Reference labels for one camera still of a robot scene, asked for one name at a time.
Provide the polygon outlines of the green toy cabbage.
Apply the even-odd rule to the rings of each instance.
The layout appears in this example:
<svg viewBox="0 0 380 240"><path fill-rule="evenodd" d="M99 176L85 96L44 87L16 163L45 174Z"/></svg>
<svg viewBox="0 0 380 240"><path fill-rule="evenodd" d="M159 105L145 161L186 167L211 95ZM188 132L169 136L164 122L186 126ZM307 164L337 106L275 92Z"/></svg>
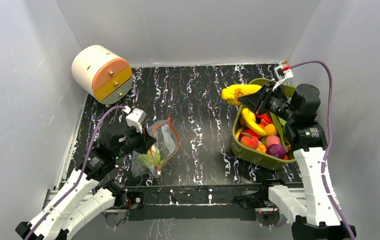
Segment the green toy cabbage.
<svg viewBox="0 0 380 240"><path fill-rule="evenodd" d="M156 146L152 146L151 150L148 151L147 154L140 154L138 159L144 168L155 168L161 162L160 150Z"/></svg>

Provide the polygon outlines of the clear zip bag orange zipper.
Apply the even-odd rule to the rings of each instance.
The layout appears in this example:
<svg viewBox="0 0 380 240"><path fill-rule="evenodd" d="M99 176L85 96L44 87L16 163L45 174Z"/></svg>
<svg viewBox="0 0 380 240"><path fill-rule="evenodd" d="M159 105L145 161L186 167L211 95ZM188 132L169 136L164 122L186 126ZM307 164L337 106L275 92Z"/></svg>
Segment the clear zip bag orange zipper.
<svg viewBox="0 0 380 240"><path fill-rule="evenodd" d="M166 163L178 153L180 140L171 118L157 120L148 126L147 132L156 143L144 154L133 152L131 172L133 177L151 173L158 178Z"/></svg>

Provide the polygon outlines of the yellow toy banana bunch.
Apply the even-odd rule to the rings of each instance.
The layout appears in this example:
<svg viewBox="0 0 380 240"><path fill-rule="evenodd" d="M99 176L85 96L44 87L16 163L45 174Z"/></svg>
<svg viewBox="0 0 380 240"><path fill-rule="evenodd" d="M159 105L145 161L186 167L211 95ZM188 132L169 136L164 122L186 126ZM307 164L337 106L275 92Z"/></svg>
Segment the yellow toy banana bunch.
<svg viewBox="0 0 380 240"><path fill-rule="evenodd" d="M241 103L238 101L240 97L254 94L260 89L261 86L257 84L233 84L222 89L221 98L229 105L240 106Z"/></svg>

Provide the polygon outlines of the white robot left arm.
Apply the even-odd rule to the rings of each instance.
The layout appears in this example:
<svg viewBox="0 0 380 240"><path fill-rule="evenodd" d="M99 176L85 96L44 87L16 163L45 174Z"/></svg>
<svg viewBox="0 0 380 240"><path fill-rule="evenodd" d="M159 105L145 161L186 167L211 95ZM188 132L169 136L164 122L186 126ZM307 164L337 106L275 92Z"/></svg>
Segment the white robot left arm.
<svg viewBox="0 0 380 240"><path fill-rule="evenodd" d="M32 220L20 222L15 232L23 240L69 240L106 209L124 207L129 202L126 187L114 179L100 183L118 159L145 154L156 142L152 131L134 126L97 140L49 204Z"/></svg>

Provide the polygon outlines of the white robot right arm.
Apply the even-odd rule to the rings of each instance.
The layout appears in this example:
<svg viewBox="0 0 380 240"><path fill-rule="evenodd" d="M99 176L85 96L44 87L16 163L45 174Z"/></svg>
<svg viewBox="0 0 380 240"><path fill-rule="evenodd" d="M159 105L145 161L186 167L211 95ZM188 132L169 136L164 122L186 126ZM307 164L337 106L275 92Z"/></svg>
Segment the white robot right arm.
<svg viewBox="0 0 380 240"><path fill-rule="evenodd" d="M283 86L269 82L251 94L238 90L237 101L256 114L270 112L286 122L284 134L302 176L305 205L285 185L277 184L259 193L260 203L280 209L291 224L295 240L354 240L356 228L336 202L327 167L331 139L316 121L321 104L319 89L303 83L287 97Z"/></svg>

